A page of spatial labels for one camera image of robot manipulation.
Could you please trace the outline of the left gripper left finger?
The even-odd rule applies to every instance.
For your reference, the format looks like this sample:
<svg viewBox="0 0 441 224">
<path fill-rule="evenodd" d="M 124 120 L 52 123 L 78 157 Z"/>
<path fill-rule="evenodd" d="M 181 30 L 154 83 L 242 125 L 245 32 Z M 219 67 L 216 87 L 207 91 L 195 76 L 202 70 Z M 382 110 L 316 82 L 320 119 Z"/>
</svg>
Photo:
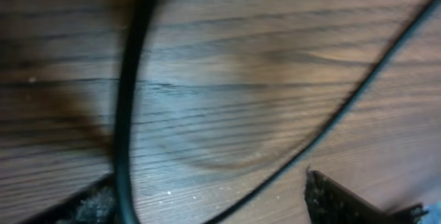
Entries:
<svg viewBox="0 0 441 224">
<path fill-rule="evenodd" d="M 93 182 L 20 224 L 110 224 L 116 223 L 113 174 Z"/>
</svg>

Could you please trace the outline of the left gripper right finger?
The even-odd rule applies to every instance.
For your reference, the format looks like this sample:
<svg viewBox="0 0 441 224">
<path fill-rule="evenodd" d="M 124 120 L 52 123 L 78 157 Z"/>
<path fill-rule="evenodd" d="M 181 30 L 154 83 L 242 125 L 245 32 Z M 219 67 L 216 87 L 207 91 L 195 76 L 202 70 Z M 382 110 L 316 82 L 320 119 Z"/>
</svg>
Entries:
<svg viewBox="0 0 441 224">
<path fill-rule="evenodd" d="M 421 203 L 382 211 L 317 170 L 306 172 L 304 197 L 311 224 L 416 224 L 429 213 Z"/>
</svg>

